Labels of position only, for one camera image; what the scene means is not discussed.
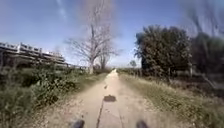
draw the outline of cloud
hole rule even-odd
[[[67,13],[66,13],[65,8],[63,6],[62,0],[56,0],[56,3],[58,5],[58,13],[59,13],[59,15],[61,16],[61,18],[63,20],[66,21],[67,20]]]

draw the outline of sky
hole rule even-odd
[[[134,58],[136,33],[144,26],[178,26],[183,13],[180,0],[113,0],[116,47],[122,52],[109,65],[127,66]],[[0,42],[59,49],[68,63],[83,65],[64,41],[81,35],[77,17],[82,0],[0,0]]]

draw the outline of dry grass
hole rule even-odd
[[[174,114],[178,120],[187,121],[195,128],[224,127],[224,103],[218,98],[193,95],[159,81],[127,75],[120,75],[120,79],[149,98],[161,111]]]

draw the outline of building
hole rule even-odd
[[[41,48],[20,43],[12,45],[0,42],[0,66],[12,65],[19,58],[26,63],[55,63],[67,65],[64,57],[60,53],[43,52]]]

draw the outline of dirt path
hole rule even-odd
[[[139,120],[144,120],[150,128],[185,127],[164,117],[151,102],[123,85],[116,71],[89,90],[40,115],[30,127],[69,128],[77,119],[85,120],[85,128],[135,128]]]

